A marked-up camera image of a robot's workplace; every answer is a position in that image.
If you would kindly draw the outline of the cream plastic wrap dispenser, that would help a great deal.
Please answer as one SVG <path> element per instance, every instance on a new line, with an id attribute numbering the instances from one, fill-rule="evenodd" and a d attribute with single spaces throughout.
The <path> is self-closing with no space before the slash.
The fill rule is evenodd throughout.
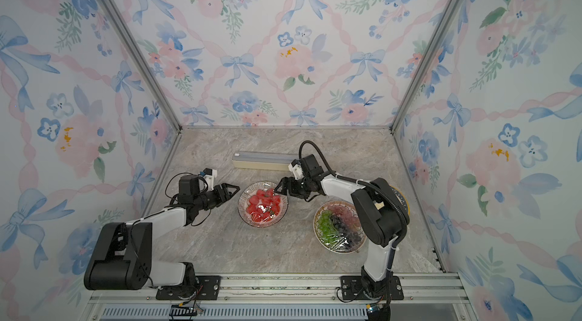
<path id="1" fill-rule="evenodd" d="M 233 154 L 232 163 L 238 169 L 288 172 L 289 165 L 296 159 L 294 154 L 238 151 Z"/>

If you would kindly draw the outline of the blue yellow-rimmed plate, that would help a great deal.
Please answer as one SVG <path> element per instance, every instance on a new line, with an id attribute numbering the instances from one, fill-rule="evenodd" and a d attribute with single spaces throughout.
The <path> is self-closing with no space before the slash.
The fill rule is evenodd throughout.
<path id="1" fill-rule="evenodd" d="M 403 212 L 407 217 L 410 217 L 410 209 L 409 209 L 409 202 L 406 200 L 406 197 L 403 193 L 395 187 L 392 187 L 392 191 L 394 192 L 395 196 L 399 200 L 401 207 L 403 208 Z"/>

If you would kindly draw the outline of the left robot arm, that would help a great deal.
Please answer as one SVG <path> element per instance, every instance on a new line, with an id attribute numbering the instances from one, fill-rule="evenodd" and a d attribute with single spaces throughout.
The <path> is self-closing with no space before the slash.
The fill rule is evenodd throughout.
<path id="1" fill-rule="evenodd" d="M 105 225 L 86 268 L 83 284 L 91 291 L 155 289 L 160 301 L 194 301 L 204 290 L 190 262 L 152 259 L 154 240 L 191 226 L 201 212 L 210 213 L 240 192 L 240 187 L 215 184 L 216 172 L 183 172 L 177 194 L 157 213 L 129 222 Z"/>

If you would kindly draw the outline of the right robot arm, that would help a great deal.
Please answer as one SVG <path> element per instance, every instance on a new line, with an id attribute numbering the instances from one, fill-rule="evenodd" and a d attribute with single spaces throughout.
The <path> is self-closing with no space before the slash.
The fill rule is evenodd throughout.
<path id="1" fill-rule="evenodd" d="M 388 181 L 372 181 L 340 175 L 314 155 L 294 160 L 291 176 L 279 181 L 274 191 L 279 195 L 310 201 L 316 195 L 340 198 L 353 204 L 368 238 L 368 254 L 362 267 L 364 295 L 371 299 L 390 296 L 390 279 L 399 243 L 404 240 L 410 222 L 408 203 Z"/>

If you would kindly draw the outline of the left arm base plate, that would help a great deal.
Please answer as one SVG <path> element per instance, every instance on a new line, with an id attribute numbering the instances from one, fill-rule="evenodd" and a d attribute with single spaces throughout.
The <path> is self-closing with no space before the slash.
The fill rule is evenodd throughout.
<path id="1" fill-rule="evenodd" d="M 163 286 L 157 290 L 157 301 L 217 301 L 221 288 L 220 276 L 196 276 L 178 286 Z"/>

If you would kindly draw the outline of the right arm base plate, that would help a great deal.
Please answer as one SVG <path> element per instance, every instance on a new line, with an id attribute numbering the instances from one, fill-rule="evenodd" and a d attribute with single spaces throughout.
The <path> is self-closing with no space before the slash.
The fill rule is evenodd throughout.
<path id="1" fill-rule="evenodd" d="M 353 301 L 403 301 L 403 287 L 400 279 L 389 274 L 382 281 L 373 281 L 367 276 L 341 276 L 339 278 L 341 300 Z"/>

